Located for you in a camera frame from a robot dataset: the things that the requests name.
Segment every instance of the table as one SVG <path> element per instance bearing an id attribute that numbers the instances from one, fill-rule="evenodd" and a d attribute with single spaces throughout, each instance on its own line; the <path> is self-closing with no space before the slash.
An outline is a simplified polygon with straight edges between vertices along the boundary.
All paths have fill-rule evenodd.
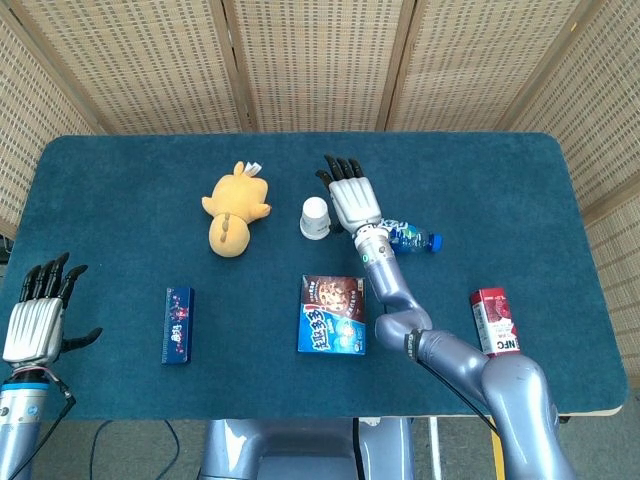
<path id="1" fill-rule="evenodd" d="M 54 365 L 71 418 L 457 415 L 437 380 L 375 341 L 364 357 L 296 352 L 302 274 L 364 275 L 346 234 L 305 239 L 302 203 L 326 191 L 323 154 L 360 160 L 386 218 L 440 232 L 442 252 L 399 258 L 437 328 L 479 346 L 469 294 L 503 286 L 522 350 L 563 414 L 619 407 L 628 392 L 562 152 L 538 133 L 67 136 L 40 160 L 0 293 L 6 320 L 26 271 L 64 251 L 86 263 L 66 335 L 104 327 Z M 259 162 L 271 215 L 234 259 L 208 245 L 201 207 L 238 160 Z M 168 286 L 195 290 L 193 360 L 160 364 Z M 48 409 L 51 414 L 56 408 Z"/>

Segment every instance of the white paper cup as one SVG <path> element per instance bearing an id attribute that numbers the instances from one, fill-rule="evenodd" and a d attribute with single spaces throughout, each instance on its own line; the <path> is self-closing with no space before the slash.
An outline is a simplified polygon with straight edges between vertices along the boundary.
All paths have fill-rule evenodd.
<path id="1" fill-rule="evenodd" d="M 320 240 L 329 235 L 329 208 L 320 197 L 307 198 L 302 205 L 300 231 L 309 240 Z"/>

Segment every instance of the plush toy ear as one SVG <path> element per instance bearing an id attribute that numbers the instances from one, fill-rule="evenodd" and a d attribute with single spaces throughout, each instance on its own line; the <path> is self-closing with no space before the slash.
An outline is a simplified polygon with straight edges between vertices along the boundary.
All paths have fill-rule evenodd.
<path id="1" fill-rule="evenodd" d="M 242 162 L 236 163 L 236 166 L 233 167 L 233 174 L 237 177 L 244 172 L 244 164 Z"/>
<path id="2" fill-rule="evenodd" d="M 249 215 L 251 215 L 251 221 L 257 220 L 258 218 L 264 218 L 271 213 L 271 206 L 266 203 L 256 203 L 255 205 L 251 205 L 251 209 L 249 211 Z"/>
<path id="3" fill-rule="evenodd" d="M 216 216 L 216 210 L 213 208 L 213 198 L 211 197 L 202 197 L 202 208 L 212 217 Z"/>

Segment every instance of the plastic water bottle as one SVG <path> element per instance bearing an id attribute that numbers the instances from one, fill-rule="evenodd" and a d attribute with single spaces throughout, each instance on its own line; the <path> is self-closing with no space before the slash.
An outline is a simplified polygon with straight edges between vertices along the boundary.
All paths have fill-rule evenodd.
<path id="1" fill-rule="evenodd" d="M 439 233 L 430 233 L 398 220 L 382 219 L 379 226 L 389 232 L 389 243 L 396 253 L 436 253 L 442 249 L 442 235 Z"/>

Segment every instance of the black cable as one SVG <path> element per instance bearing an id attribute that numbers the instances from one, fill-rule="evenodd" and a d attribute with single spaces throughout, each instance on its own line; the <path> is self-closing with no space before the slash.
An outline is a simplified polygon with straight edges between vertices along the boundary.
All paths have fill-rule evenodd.
<path id="1" fill-rule="evenodd" d="M 176 454 L 173 456 L 173 459 L 171 459 L 169 464 L 164 467 L 164 470 L 160 472 L 160 475 L 156 477 L 156 480 L 160 480 L 162 477 L 164 477 L 164 475 L 171 469 L 171 467 L 173 467 L 173 465 L 178 460 L 178 457 L 180 456 L 180 440 L 178 440 L 178 435 L 176 435 L 176 431 L 169 423 L 169 420 L 164 420 L 164 423 L 167 425 L 167 427 L 169 427 L 169 431 L 171 432 L 171 435 L 173 435 L 173 439 L 176 441 Z"/>
<path id="2" fill-rule="evenodd" d="M 67 398 L 67 403 L 65 404 L 64 408 L 60 411 L 60 414 L 58 415 L 58 418 L 56 418 L 56 421 L 53 422 L 53 425 L 51 425 L 51 427 L 49 428 L 47 433 L 45 433 L 44 436 L 42 437 L 42 439 L 40 440 L 40 442 L 38 442 L 38 445 L 36 446 L 36 448 L 33 449 L 33 452 L 31 453 L 31 455 L 29 455 L 25 460 L 22 461 L 22 463 L 20 463 L 20 465 L 18 465 L 18 467 L 14 470 L 14 472 L 11 474 L 11 476 L 8 478 L 8 480 L 14 480 L 18 475 L 20 475 L 20 472 L 22 472 L 22 470 L 24 470 L 24 468 L 27 465 L 29 465 L 29 462 L 31 462 L 31 460 L 33 460 L 33 458 L 37 455 L 37 453 L 44 446 L 44 444 L 47 442 L 47 440 L 49 440 L 49 437 L 51 436 L 53 431 L 56 429 L 58 424 L 62 421 L 62 419 L 64 417 L 67 416 L 67 413 L 69 413 L 69 411 L 76 404 L 76 399 L 73 398 L 73 395 L 71 395 L 71 393 L 69 392 L 68 389 L 66 390 L 65 397 Z"/>
<path id="3" fill-rule="evenodd" d="M 387 306 L 384 305 L 384 313 L 387 313 Z M 465 397 L 465 395 L 458 390 L 453 384 L 451 384 L 446 378 L 444 378 L 442 375 L 440 375 L 438 372 L 436 372 L 433 368 L 431 368 L 429 365 L 427 365 L 425 362 L 423 362 L 422 360 L 420 360 L 419 358 L 416 360 L 418 362 L 419 365 L 421 365 L 422 367 L 424 367 L 429 373 L 431 373 L 431 375 L 433 375 L 434 377 L 436 377 L 438 380 L 440 380 L 445 386 L 447 386 L 449 388 L 449 390 L 451 390 L 453 393 L 456 394 L 456 396 L 462 400 L 465 405 L 467 407 L 469 407 L 473 413 L 475 413 L 478 418 L 480 418 L 480 420 L 482 420 L 484 423 L 487 424 L 487 426 L 496 434 L 498 435 L 498 429 L 495 427 L 495 425 L 493 425 L 489 419 L 487 417 L 484 416 L 484 414 L 478 409 L 478 407 L 476 407 L 473 403 L 471 403 L 471 401 Z"/>
<path id="4" fill-rule="evenodd" d="M 358 471 L 358 480 L 367 480 L 364 475 L 364 464 L 362 463 L 362 450 L 360 450 L 360 419 L 353 419 L 353 453 L 356 457 L 356 470 Z"/>
<path id="5" fill-rule="evenodd" d="M 171 459 L 169 464 L 166 467 L 164 467 L 162 472 L 160 472 L 160 475 L 158 475 L 156 477 L 156 480 L 160 480 L 162 477 L 164 477 L 166 475 L 166 473 L 176 463 L 176 461 L 178 460 L 178 456 L 180 455 L 180 441 L 178 440 L 178 435 L 176 435 L 176 431 L 173 429 L 173 427 L 171 426 L 171 424 L 169 423 L 168 420 L 163 420 L 163 421 L 164 421 L 165 425 L 167 425 L 167 427 L 169 427 L 169 431 L 171 432 L 171 435 L 173 435 L 173 439 L 176 442 L 176 454 L 173 456 L 173 458 Z M 91 443 L 91 456 L 89 457 L 89 480 L 93 480 L 93 459 L 95 457 L 96 443 L 98 441 L 98 436 L 100 435 L 100 432 L 102 431 L 102 429 L 104 427 L 106 427 L 107 425 L 109 425 L 110 423 L 112 423 L 112 422 L 113 422 L 113 420 L 107 420 L 107 421 L 103 422 L 102 424 L 100 424 L 100 426 L 96 430 L 96 433 L 93 435 L 93 442 Z"/>
<path id="6" fill-rule="evenodd" d="M 89 456 L 89 480 L 93 480 L 93 459 L 96 454 L 96 443 L 98 443 L 98 436 L 104 427 L 109 425 L 113 420 L 106 420 L 100 424 L 96 433 L 93 434 L 93 442 L 91 442 L 91 455 Z"/>

